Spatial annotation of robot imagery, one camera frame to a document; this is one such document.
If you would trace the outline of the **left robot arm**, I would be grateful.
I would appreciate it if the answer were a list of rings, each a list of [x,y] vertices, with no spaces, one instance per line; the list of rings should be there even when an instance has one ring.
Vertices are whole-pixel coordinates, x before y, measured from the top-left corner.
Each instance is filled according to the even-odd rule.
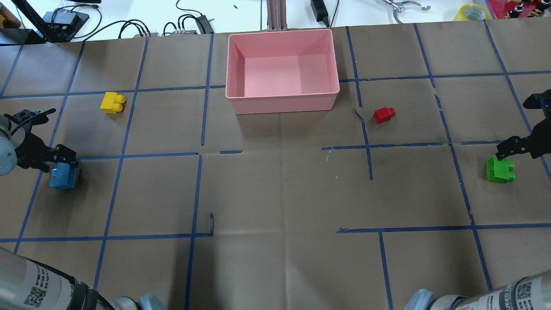
[[[54,165],[54,185],[71,189],[75,185],[79,160],[64,145],[49,147],[33,134],[34,126],[49,121],[55,108],[46,111],[24,109],[1,116],[1,175],[15,169],[37,169],[48,173]],[[3,310],[164,310],[154,295],[134,300],[112,300],[77,279],[47,264],[1,249],[1,308]]]

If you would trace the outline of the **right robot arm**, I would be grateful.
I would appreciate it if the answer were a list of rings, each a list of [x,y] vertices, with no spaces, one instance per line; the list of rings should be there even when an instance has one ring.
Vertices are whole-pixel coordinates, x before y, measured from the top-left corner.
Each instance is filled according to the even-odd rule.
[[[523,102],[527,109],[541,109],[545,118],[532,132],[521,138],[512,136],[497,145],[496,154],[487,160],[487,179],[506,183],[515,179],[515,165],[509,156],[529,153],[537,159],[550,153],[550,90],[531,94]],[[405,306],[406,310],[548,310],[551,307],[551,272],[549,270],[522,277],[484,295],[466,298],[445,295],[436,298],[425,289],[417,291]]]

